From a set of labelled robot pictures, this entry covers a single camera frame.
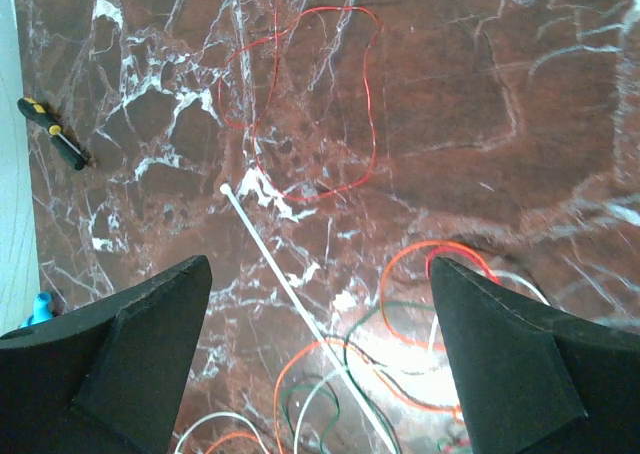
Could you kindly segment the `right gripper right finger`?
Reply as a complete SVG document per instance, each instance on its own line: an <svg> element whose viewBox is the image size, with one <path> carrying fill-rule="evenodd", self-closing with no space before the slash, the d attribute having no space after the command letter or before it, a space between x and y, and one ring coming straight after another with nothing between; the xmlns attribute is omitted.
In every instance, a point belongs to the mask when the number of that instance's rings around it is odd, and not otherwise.
<svg viewBox="0 0 640 454"><path fill-rule="evenodd" d="M639 337L430 266L436 313L475 453L636 453Z"/></svg>

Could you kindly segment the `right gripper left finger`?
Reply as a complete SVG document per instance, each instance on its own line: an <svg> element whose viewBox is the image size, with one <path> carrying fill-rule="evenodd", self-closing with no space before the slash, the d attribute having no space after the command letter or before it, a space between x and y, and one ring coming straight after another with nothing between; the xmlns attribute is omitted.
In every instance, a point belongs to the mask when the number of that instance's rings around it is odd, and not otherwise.
<svg viewBox="0 0 640 454"><path fill-rule="evenodd" d="M1 338L4 453L165 453L212 285L192 256Z"/></svg>

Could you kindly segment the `long white zip tie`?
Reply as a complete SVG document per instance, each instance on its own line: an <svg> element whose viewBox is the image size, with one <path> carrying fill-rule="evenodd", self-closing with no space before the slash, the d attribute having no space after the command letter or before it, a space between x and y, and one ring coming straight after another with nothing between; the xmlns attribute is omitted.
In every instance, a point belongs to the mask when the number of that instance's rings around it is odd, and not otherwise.
<svg viewBox="0 0 640 454"><path fill-rule="evenodd" d="M256 243L257 247L259 248L259 250L262 253L262 255L265 258L265 260L267 261L268 265L270 266L270 268L273 271L274 275L276 276L277 280L279 281L279 283L281 284L282 288L284 289L284 291L288 295L289 299L293 303L295 309L297 310L297 312L299 313L299 315L301 316L301 318L303 319L303 321L305 322L305 324L309 328L309 330L312 333L312 335L315 337L316 341L319 342L320 345L322 346L322 349L324 350L325 355L327 356L327 358L329 359L329 361L331 362L333 367L336 370L339 371L339 374L341 375L341 377L342 377L343 381L345 382L346 386L349 388L351 394L353 395L354 399L358 403L358 405L361 408L362 412L365 414L365 416L367 417L367 419L369 420L371 425L374 427L376 432L380 435L381 439L383 440L384 444L388 448L389 452L390 453L395 453L396 452L396 448L394 446L394 441L393 441L392 436L386 432L382 422L378 419L378 417L375 414L374 410L371 408L369 403L365 400L364 396L356 388L355 383L349 378L349 376L347 374L347 368L342 365L342 363L338 359L337 355L332 351L331 347L328 344L328 341L322 335L322 333L319 330L318 326L314 322L311 314L304 307L304 305L302 304L302 302L299 299L298 295L294 292L293 288L291 287L291 285L289 284L289 282L285 278L282 270L280 269L280 267L276 263L273 255L271 254L271 252L269 251L269 249L267 248L265 243L262 241L262 239L261 239L259 233L257 232L256 228L254 227L253 223L251 222L251 220L247 216L246 212L242 208L240 202L238 201L238 199L234 195L233 190L230 187L230 185L228 183L223 183L220 186L219 190L231 202L231 204L234 207L236 213L238 214L239 218L241 219L241 221L245 225L245 227L248 230L248 232L251 235L251 237L253 238L254 242Z"/></svg>

